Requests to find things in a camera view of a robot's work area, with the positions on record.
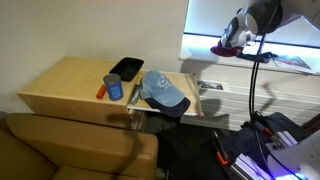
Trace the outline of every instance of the black tray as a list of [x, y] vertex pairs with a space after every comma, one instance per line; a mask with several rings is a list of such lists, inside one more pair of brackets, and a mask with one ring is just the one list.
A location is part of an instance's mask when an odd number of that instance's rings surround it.
[[130, 82], [137, 75], [143, 63], [141, 59], [125, 57], [109, 73], [119, 74], [121, 81]]

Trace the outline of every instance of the window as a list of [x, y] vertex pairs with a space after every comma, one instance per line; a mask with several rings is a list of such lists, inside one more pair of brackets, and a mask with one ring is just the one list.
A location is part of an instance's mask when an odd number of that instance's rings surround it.
[[[230, 20], [236, 15], [236, 12], [243, 7], [246, 1], [247, 0], [189, 0], [180, 58], [182, 60], [207, 62], [220, 61], [221, 63], [221, 58], [216, 57], [209, 49], [216, 45]], [[320, 32], [309, 25], [303, 18], [300, 18], [268, 34], [264, 51], [272, 50], [272, 52], [274, 52], [273, 48], [279, 50], [279, 48], [288, 48], [288, 45], [297, 45], [302, 49], [302, 53], [306, 52], [305, 49], [308, 48], [311, 49], [313, 57], [314, 54], [319, 54], [320, 56], [319, 37]], [[245, 51], [255, 54], [257, 48], [257, 45], [252, 48], [246, 47]]]

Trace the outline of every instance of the can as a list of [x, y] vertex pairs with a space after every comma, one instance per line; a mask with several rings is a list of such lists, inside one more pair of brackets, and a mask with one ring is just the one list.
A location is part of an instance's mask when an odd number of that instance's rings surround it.
[[103, 81], [110, 100], [117, 101], [123, 97], [121, 77], [119, 74], [108, 74], [103, 78]]

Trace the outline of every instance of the chair armrest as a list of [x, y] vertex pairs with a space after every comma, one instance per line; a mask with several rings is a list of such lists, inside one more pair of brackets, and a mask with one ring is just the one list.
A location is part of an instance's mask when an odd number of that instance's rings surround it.
[[10, 114], [7, 123], [59, 167], [156, 177], [158, 141], [152, 134], [31, 114]]

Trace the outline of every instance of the brown leather chair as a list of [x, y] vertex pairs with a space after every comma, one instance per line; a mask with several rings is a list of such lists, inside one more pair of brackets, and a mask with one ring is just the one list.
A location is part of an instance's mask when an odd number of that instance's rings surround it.
[[0, 127], [0, 179], [156, 179], [152, 134], [19, 113]]

